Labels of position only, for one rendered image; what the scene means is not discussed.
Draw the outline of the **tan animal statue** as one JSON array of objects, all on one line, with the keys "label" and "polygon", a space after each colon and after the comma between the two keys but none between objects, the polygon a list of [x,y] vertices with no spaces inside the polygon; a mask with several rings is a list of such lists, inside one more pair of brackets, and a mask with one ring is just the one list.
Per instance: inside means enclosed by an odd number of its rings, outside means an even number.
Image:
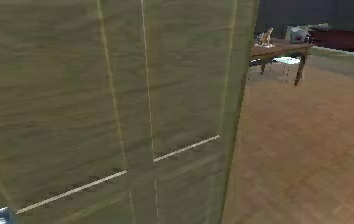
[{"label": "tan animal statue", "polygon": [[259,34],[256,38],[256,44],[263,47],[272,47],[271,34],[274,28],[269,28],[266,32]]}]

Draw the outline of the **olive wooden door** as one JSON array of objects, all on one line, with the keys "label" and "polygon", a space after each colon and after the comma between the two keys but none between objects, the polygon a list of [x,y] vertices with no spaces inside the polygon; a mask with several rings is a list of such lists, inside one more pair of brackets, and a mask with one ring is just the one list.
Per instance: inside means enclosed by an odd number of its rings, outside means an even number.
[{"label": "olive wooden door", "polygon": [[0,0],[0,224],[222,224],[259,0]]}]

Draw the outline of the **grey box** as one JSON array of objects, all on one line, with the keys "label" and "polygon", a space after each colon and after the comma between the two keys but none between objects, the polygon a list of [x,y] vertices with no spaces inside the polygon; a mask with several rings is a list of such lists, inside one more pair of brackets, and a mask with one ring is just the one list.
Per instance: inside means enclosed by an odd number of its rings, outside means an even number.
[{"label": "grey box", "polygon": [[307,26],[288,26],[285,39],[292,44],[310,43],[309,28]]}]

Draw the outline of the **brown wooden table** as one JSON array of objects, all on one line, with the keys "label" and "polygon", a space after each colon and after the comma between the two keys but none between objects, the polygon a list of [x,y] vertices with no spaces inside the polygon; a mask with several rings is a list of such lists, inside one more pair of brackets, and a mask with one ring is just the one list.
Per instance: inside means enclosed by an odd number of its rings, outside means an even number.
[{"label": "brown wooden table", "polygon": [[299,56],[300,63],[293,83],[294,86],[297,86],[303,78],[304,67],[313,45],[309,43],[292,44],[289,40],[276,38],[273,38],[272,42],[273,47],[270,48],[255,44],[249,56],[249,65],[261,65],[262,69],[265,69],[265,65],[274,58],[288,55]]}]

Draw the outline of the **dark red sofa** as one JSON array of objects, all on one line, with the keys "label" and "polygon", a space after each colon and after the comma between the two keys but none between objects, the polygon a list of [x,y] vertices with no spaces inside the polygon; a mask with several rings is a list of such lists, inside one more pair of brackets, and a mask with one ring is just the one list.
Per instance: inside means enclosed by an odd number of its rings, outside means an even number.
[{"label": "dark red sofa", "polygon": [[354,52],[354,31],[312,31],[313,44],[319,47]]}]

